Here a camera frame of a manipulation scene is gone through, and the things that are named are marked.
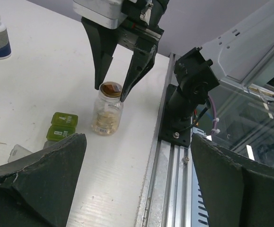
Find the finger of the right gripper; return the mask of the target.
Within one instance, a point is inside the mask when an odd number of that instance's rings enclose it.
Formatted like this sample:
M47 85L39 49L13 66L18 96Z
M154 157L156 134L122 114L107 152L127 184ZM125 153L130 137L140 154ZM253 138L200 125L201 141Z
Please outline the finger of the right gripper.
M138 38L123 84L120 101L124 102L132 88L153 68L158 43Z
M99 89L113 60L113 54L117 46L116 38L111 29L86 18L82 18L81 22L92 50L95 67L95 89Z

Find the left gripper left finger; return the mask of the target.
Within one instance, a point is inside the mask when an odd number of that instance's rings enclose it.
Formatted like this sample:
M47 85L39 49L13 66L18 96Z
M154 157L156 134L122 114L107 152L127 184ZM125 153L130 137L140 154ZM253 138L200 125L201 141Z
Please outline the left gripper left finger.
M0 166L0 227L64 227L87 139L74 133Z

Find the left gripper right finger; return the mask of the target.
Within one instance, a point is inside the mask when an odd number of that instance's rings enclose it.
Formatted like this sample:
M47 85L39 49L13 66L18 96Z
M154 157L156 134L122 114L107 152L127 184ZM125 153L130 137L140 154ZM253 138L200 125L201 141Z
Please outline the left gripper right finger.
M209 226L274 227L273 167L197 133L191 152Z

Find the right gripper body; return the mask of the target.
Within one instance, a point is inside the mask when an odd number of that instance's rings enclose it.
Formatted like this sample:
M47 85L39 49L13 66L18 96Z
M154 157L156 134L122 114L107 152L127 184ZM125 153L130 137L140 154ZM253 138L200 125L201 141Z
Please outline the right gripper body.
M117 45L133 50L139 39L158 47L167 6L167 0L73 1L93 51L113 51Z

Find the green pill box SUN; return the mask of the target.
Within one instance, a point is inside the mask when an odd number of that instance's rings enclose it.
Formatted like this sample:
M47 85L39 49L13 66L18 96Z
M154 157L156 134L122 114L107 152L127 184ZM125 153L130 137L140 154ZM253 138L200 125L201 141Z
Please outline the green pill box SUN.
M51 125L50 128L48 129L46 139L48 141L58 142L64 138L74 134L75 131L76 131L75 128Z

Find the clear pill jar gold lid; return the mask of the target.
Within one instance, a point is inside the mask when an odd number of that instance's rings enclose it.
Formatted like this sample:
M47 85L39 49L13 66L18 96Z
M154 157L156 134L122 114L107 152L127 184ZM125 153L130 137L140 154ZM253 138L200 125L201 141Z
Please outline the clear pill jar gold lid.
M107 81L99 86L91 124L98 135L110 136L118 130L124 108L121 94L122 86L116 82Z

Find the green pill box THUR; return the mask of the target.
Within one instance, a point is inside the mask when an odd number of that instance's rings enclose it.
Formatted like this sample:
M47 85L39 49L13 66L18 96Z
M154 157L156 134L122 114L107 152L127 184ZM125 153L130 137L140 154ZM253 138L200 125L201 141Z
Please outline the green pill box THUR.
M69 113L55 112L51 120L51 125L55 126L76 128L77 124L78 116Z

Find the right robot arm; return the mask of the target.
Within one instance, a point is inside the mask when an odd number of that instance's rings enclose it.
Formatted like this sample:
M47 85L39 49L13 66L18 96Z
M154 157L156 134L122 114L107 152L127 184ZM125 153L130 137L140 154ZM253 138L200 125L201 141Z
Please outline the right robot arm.
M120 101L153 68L163 30L159 21L167 10L166 0L75 0L88 35L95 66L95 89L100 89L117 45L133 52ZM187 52L175 63L178 86L168 90L159 137L179 146L194 124L187 125L195 108L209 109L208 93L247 57L274 43L274 0L233 28L201 47Z

